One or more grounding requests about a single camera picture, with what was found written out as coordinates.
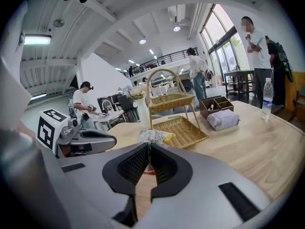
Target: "black pants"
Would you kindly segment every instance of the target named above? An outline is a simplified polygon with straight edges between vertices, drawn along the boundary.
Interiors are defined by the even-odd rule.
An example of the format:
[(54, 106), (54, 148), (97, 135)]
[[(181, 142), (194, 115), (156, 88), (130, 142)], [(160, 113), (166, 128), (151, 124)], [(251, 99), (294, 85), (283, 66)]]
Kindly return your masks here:
[(273, 85), (274, 85), (274, 99), (273, 104), (285, 105), (285, 68), (284, 66), (279, 67), (273, 72)]
[(254, 68), (255, 93), (261, 108), (263, 107), (266, 78), (271, 78), (271, 69)]

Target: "plastic bottle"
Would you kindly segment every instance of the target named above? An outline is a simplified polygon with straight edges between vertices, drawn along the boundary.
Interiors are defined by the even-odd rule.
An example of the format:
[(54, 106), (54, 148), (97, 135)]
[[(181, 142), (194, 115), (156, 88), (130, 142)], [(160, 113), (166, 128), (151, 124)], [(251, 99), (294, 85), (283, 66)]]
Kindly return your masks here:
[(264, 86), (264, 100), (262, 107), (262, 119), (266, 122), (269, 120), (273, 100), (273, 87), (271, 84), (271, 78), (266, 78)]

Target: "table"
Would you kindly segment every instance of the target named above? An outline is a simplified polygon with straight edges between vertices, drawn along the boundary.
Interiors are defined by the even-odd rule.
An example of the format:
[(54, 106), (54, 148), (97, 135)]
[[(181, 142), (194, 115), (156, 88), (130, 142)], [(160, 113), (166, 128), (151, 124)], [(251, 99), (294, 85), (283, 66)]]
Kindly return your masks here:
[(100, 118), (94, 120), (94, 123), (97, 123), (97, 122), (99, 122), (99, 123), (107, 123), (108, 128), (111, 129), (112, 128), (111, 123), (110, 123), (111, 120), (113, 120), (113, 119), (115, 119), (117, 117), (120, 117), (120, 116), (122, 116), (124, 121), (126, 122), (126, 119), (125, 119), (125, 116), (124, 116), (124, 111), (123, 110), (119, 110), (119, 111), (113, 111), (111, 114), (109, 114), (105, 118), (100, 117)]
[[(287, 195), (304, 168), (305, 133), (273, 114), (266, 123), (261, 119), (261, 109), (252, 105), (239, 101), (232, 104), (241, 121), (238, 126), (222, 131), (214, 131), (196, 112), (202, 130), (210, 138), (187, 150), (222, 160), (256, 183), (272, 200)], [(179, 115), (185, 116), (165, 116), (153, 120), (153, 123)], [(189, 114), (189, 119), (196, 124), (193, 114)], [(117, 145), (113, 149), (137, 143), (140, 130), (140, 123), (116, 125), (108, 132), (117, 138)], [(156, 185), (155, 176), (151, 175), (143, 175), (137, 184), (139, 218), (149, 207), (150, 190)]]
[[(248, 75), (252, 75), (251, 81), (248, 79)], [(232, 76), (234, 78), (234, 81), (232, 83), (227, 82), (227, 76)], [(240, 100), (240, 94), (246, 93), (247, 99), (249, 99), (249, 93), (254, 93), (254, 70), (244, 70), (244, 71), (230, 71), (224, 73), (224, 83), (225, 83), (225, 92), (228, 97), (228, 92), (234, 91), (238, 93), (238, 100)], [(228, 85), (233, 84), (233, 89), (228, 90)], [(241, 91), (240, 87), (243, 85), (246, 86), (246, 91)]]

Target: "white ceiling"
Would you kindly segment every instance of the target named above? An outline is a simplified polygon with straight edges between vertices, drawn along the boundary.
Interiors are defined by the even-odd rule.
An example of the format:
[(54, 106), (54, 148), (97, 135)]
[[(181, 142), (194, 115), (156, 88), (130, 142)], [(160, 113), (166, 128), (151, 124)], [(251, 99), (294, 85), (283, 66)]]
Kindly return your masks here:
[[(139, 63), (147, 61), (149, 55), (137, 50), (138, 41), (143, 36), (153, 40), (172, 30), (166, 9), (169, 6), (187, 4), (185, 21), (191, 21), (196, 3), (224, 3), (258, 11), (254, 1), (88, 0), (80, 4), (77, 0), (30, 0), (24, 18), (25, 33), (49, 34), (52, 41), (49, 46), (24, 47), (21, 83), (32, 95), (67, 91), (76, 73), (77, 58), (88, 57), (94, 51), (113, 66), (126, 64), (126, 57), (134, 51), (139, 52), (133, 56)], [(55, 28), (53, 22), (60, 18), (65, 25)], [(181, 33), (187, 35), (189, 29), (184, 26)], [(162, 53), (157, 43), (154, 50)]]

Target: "snack package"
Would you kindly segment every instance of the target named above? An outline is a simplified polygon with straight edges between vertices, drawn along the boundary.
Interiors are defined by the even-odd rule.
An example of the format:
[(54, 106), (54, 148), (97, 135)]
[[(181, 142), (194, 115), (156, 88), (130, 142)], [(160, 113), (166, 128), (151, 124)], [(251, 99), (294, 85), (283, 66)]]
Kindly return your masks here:
[(138, 137), (138, 143), (168, 143), (168, 141), (176, 136), (174, 133), (163, 132), (159, 130), (142, 130)]

